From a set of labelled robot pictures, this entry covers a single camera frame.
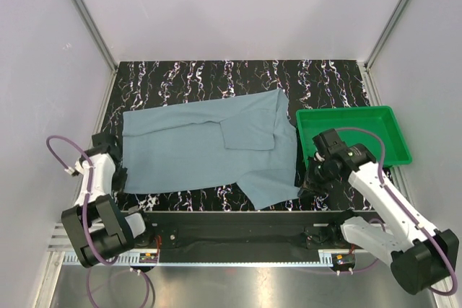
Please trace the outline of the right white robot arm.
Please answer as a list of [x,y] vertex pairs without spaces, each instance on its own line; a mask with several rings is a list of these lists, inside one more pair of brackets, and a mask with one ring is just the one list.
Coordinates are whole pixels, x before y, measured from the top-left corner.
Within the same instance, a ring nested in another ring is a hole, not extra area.
[[315,154],[309,158],[307,179],[322,185],[343,178],[375,209],[387,231],[372,226],[353,211],[344,211],[329,222],[318,244],[355,245],[367,250],[390,269],[409,294],[429,289],[440,296],[458,290],[456,263],[459,239],[449,229],[439,230],[408,202],[383,171],[385,144],[379,140],[376,158],[363,144],[348,146],[340,128],[313,137]]

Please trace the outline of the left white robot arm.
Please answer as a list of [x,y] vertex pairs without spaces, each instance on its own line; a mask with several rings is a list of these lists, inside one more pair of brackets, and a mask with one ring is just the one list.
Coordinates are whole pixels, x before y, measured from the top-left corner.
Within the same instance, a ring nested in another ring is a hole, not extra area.
[[92,148],[75,164],[83,175],[74,206],[61,213],[61,222],[80,264],[91,268],[114,263],[126,251],[148,247],[156,230],[141,211],[124,215],[113,200],[114,188],[124,188],[127,169],[121,166],[122,148],[117,136],[92,135]]

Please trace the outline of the blue-grey t shirt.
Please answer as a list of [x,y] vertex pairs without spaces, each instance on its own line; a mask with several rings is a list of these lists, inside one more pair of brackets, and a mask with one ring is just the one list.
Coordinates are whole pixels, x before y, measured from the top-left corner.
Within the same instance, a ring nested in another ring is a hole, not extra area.
[[256,209],[295,199],[297,135],[288,104],[274,89],[124,113],[125,191],[236,184]]

